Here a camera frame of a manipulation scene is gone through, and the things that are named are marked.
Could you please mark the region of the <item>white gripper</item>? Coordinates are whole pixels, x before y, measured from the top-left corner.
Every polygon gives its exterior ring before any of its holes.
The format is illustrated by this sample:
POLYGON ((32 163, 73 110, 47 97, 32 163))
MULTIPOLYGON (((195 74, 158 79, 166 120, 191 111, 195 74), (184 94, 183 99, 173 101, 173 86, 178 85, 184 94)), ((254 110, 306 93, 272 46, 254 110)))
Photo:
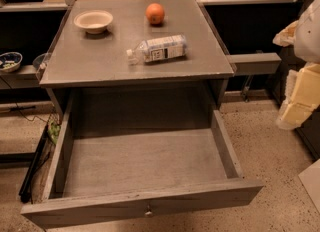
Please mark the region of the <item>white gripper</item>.
POLYGON ((299 71, 290 70, 285 96, 291 104, 312 110, 320 105, 320 0, 314 0, 300 15, 273 38, 273 43, 292 45, 296 57, 307 63, 299 71))

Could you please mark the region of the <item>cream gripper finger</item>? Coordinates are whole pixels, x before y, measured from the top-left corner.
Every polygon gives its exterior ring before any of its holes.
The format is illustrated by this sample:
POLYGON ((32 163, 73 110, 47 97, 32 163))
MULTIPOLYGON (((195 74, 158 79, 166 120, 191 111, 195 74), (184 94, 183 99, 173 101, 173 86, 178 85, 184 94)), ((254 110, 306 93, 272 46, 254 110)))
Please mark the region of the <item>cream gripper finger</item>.
POLYGON ((299 128, 312 114, 313 107, 285 99, 281 104, 276 124, 283 130, 299 128))

